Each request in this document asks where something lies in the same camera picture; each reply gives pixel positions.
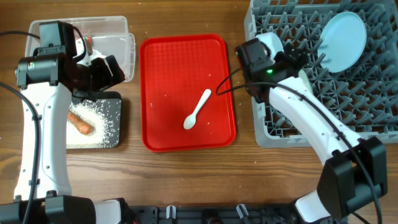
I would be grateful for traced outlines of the green bowl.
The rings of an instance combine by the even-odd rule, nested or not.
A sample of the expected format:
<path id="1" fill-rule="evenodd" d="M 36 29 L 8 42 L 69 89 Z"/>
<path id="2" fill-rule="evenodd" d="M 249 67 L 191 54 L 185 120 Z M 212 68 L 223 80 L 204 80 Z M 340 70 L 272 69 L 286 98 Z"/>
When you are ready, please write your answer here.
<path id="1" fill-rule="evenodd" d="M 271 51 L 271 59 L 274 59 L 278 52 L 283 52 L 284 48 L 279 37 L 273 32 L 256 35 L 263 44 Z"/>

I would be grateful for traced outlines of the orange carrot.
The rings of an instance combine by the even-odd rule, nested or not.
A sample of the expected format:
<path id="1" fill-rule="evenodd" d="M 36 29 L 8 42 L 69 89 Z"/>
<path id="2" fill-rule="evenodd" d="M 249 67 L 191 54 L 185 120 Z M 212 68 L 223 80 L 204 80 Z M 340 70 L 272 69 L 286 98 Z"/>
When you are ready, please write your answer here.
<path id="1" fill-rule="evenodd" d="M 67 119 L 69 120 L 69 122 L 71 122 L 72 125 L 74 125 L 78 132 L 83 135 L 89 135 L 94 131 L 93 127 L 90 124 L 83 121 L 80 117 L 78 117 L 71 111 L 68 112 Z"/>

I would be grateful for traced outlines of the light blue plate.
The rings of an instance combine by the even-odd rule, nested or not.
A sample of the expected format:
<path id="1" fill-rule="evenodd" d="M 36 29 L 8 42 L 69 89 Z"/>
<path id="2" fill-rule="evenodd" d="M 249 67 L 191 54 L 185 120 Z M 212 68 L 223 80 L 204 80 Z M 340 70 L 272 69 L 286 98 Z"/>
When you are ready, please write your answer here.
<path id="1" fill-rule="evenodd" d="M 320 65 L 331 73 L 342 72 L 354 65 L 363 53 L 367 30 L 363 20 L 353 12 L 341 12 L 323 28 L 317 48 L 324 55 Z"/>

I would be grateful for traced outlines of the white plastic spoon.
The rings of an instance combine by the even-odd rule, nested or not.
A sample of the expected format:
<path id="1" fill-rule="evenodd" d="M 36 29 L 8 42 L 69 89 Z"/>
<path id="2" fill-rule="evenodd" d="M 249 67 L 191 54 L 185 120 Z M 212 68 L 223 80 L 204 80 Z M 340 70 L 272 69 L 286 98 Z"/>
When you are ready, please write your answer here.
<path id="1" fill-rule="evenodd" d="M 195 109 L 193 110 L 193 113 L 188 115 L 185 118 L 185 121 L 183 123 L 183 127 L 184 129 L 191 129 L 194 127 L 194 125 L 196 124 L 197 121 L 197 114 L 198 112 L 201 110 L 201 108 L 203 107 L 203 105 L 206 103 L 206 101 L 208 100 L 208 98 L 211 96 L 211 90 L 210 89 L 206 89 L 201 98 L 199 99 Z"/>

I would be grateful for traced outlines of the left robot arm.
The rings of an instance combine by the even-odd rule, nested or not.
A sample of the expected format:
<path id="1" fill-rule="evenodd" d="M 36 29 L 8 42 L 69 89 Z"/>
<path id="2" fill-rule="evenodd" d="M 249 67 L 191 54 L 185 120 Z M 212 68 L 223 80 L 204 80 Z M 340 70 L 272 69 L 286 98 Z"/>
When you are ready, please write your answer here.
<path id="1" fill-rule="evenodd" d="M 79 91 L 81 100 L 124 81 L 113 55 L 90 59 L 78 53 L 77 27 L 61 21 L 39 25 L 40 47 L 22 58 L 12 92 L 24 108 L 19 180 L 12 203 L 1 205 L 2 223 L 135 223 L 123 198 L 93 202 L 72 195 L 67 171 L 67 116 Z"/>

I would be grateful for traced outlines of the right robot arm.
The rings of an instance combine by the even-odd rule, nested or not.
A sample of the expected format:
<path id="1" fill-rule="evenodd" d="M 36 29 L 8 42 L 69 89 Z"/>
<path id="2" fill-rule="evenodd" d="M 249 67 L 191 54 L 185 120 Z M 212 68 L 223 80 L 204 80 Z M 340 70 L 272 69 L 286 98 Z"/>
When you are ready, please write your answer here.
<path id="1" fill-rule="evenodd" d="M 243 87 L 288 118 L 323 165 L 316 189 L 294 203 L 301 221 L 342 219 L 374 203 L 377 221 L 382 223 L 379 199 L 387 194 L 385 145 L 377 137 L 362 138 L 314 96 L 304 71 L 307 51 L 289 44 L 273 53 L 259 39 L 235 51 Z"/>

